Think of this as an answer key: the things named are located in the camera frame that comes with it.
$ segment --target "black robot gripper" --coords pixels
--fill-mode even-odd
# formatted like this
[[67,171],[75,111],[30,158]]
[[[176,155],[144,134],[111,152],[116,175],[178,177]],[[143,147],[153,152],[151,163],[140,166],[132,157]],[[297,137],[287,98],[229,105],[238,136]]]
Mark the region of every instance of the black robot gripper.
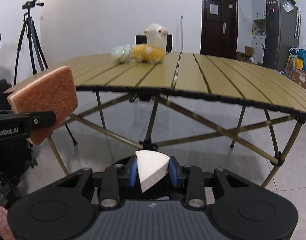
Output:
[[[180,166],[141,192],[132,156],[93,173],[84,168],[18,200],[8,223],[19,240],[287,240],[298,213],[285,198],[224,168]],[[215,203],[208,204],[204,187]],[[94,189],[98,204],[91,204]],[[155,200],[168,196],[169,200]]]

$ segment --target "black bag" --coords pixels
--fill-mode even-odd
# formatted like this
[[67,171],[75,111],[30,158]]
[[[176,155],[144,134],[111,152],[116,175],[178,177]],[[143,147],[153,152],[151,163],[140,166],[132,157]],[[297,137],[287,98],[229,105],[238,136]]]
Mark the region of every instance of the black bag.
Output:
[[[0,110],[10,110],[5,90],[12,87],[5,79],[0,80]],[[7,180],[18,185],[21,175],[28,167],[37,165],[32,157],[32,145],[23,138],[4,140],[0,142],[0,169],[7,176]]]

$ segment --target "shiny plastic wrapper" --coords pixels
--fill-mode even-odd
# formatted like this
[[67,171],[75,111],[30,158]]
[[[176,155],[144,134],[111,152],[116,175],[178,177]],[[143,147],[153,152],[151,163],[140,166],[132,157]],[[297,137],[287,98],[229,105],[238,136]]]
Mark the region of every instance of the shiny plastic wrapper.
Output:
[[126,62],[131,60],[132,45],[119,46],[113,49],[111,55],[117,61]]

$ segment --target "tile floor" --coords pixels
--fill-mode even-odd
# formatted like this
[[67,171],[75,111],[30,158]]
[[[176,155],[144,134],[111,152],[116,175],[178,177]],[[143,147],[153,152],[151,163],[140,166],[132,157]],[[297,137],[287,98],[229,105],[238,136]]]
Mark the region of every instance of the tile floor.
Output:
[[[101,101],[105,102],[119,96],[113,93],[101,93]],[[79,92],[79,107],[76,113],[96,105],[96,97],[89,92]],[[175,103],[198,113],[211,121],[225,127],[236,127],[241,107],[223,103],[206,102],[184,98],[171,98]],[[104,117],[109,130],[130,138],[134,141],[144,139],[149,123],[153,102],[128,101],[105,109]],[[270,112],[271,118],[283,116],[281,113]],[[88,120],[101,124],[98,113]],[[264,111],[247,108],[242,125],[265,120]],[[295,121],[274,126],[279,149],[283,149],[294,128]],[[134,148],[119,141],[99,134],[83,124],[74,122],[70,128],[78,141],[82,166],[91,167],[94,171],[103,171],[113,161],[129,156]],[[210,132],[211,129],[197,123],[162,105],[158,106],[152,133],[153,141],[186,137]],[[249,131],[240,134],[241,137],[273,153],[273,145],[268,128]],[[73,156],[73,145],[65,128],[57,129],[53,140],[63,161],[70,172],[80,167]],[[213,171],[216,167],[224,167],[252,182],[261,184],[272,169],[272,165],[263,157],[236,143],[230,149],[231,140],[219,137],[194,143],[180,144],[159,148],[160,152],[176,156],[181,165],[193,164],[204,171]],[[34,147],[34,155],[38,166],[28,169],[19,185],[24,193],[33,192],[64,176],[48,142]],[[292,239],[306,240],[306,124],[290,152],[283,167],[278,171],[274,181],[267,189],[289,199],[299,212],[299,222]]]

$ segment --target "white triangular block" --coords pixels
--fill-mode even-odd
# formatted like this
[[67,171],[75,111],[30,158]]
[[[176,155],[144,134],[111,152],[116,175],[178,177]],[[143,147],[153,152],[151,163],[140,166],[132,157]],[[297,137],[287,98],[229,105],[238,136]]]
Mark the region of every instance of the white triangular block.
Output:
[[137,151],[137,170],[142,192],[160,181],[168,172],[169,157],[155,151]]

